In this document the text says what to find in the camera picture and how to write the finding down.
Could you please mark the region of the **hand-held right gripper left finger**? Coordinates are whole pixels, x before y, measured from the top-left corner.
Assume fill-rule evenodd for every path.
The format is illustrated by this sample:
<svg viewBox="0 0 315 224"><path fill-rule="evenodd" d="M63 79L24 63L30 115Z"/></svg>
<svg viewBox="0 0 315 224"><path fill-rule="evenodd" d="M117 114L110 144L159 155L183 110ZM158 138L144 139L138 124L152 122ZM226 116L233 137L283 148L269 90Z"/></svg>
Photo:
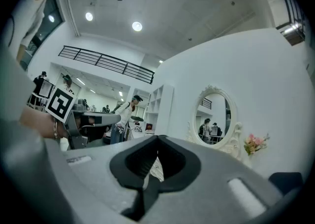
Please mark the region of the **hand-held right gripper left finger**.
<svg viewBox="0 0 315 224"><path fill-rule="evenodd" d="M116 154L135 146L145 137L108 145L62 152L58 143L46 141L48 160L58 186L68 201L74 222L80 224L133 224L121 212L137 195L123 188L110 171Z"/></svg>

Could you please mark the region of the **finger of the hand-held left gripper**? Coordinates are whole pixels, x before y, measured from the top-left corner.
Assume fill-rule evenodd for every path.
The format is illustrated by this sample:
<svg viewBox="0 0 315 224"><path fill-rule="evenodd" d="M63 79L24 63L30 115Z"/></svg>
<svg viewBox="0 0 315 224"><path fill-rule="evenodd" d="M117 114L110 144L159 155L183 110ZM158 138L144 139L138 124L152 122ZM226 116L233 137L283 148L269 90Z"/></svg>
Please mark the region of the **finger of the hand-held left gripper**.
<svg viewBox="0 0 315 224"><path fill-rule="evenodd" d="M121 120L120 115L112 114L112 113L102 113L102 112L84 112L83 116L89 118L93 118L94 126L107 126L111 124L115 124Z"/></svg>

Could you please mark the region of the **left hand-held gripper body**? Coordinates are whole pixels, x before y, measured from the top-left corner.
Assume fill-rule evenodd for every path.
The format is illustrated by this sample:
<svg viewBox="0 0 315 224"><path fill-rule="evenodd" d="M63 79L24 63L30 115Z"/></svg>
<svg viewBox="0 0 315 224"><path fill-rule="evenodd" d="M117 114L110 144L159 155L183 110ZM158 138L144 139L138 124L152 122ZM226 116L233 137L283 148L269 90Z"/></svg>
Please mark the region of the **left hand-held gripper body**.
<svg viewBox="0 0 315 224"><path fill-rule="evenodd" d="M78 101L74 95L64 89L55 88L46 104L45 111L54 119L53 132L56 139L61 137L58 132L58 129L61 129L62 133L67 133L71 150L86 147L88 138L80 134L76 122L87 111L83 101Z"/></svg>

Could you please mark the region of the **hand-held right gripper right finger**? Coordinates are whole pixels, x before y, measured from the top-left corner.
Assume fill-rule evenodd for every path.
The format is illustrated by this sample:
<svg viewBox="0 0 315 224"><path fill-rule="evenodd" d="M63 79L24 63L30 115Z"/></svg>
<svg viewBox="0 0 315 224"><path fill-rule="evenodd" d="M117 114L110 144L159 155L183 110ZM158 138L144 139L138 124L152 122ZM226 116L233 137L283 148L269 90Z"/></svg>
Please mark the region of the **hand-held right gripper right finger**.
<svg viewBox="0 0 315 224"><path fill-rule="evenodd" d="M166 192L142 218L144 224L262 224L274 216L280 191L224 152L185 140L167 140L195 154L191 172L198 175L179 192Z"/></svg>

